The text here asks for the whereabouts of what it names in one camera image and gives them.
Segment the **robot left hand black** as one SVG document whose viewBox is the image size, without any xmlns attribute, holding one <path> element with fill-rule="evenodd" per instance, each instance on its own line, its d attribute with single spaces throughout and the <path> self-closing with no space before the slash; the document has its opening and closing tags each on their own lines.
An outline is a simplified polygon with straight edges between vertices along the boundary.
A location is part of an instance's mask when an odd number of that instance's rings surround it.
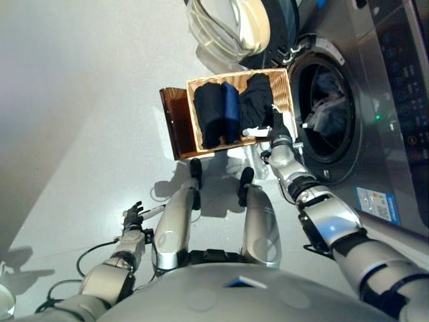
<svg viewBox="0 0 429 322">
<path fill-rule="evenodd" d="M 143 222 L 162 213 L 165 208 L 166 205 L 163 204 L 145 211 L 143 203 L 141 201 L 136 202 L 131 208 L 123 212 L 123 231 L 143 231 Z"/>
</svg>

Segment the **robot right hand black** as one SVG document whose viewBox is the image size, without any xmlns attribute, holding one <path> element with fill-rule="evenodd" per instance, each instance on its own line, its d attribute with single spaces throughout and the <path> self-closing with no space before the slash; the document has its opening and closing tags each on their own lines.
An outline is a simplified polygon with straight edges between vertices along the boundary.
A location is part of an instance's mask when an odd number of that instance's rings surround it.
<svg viewBox="0 0 429 322">
<path fill-rule="evenodd" d="M 294 118 L 289 111 L 282 111 L 276 105 L 271 106 L 273 124 L 259 127 L 248 127 L 241 131 L 244 137 L 267 138 L 274 140 L 280 136 L 292 137 Z"/>
</svg>

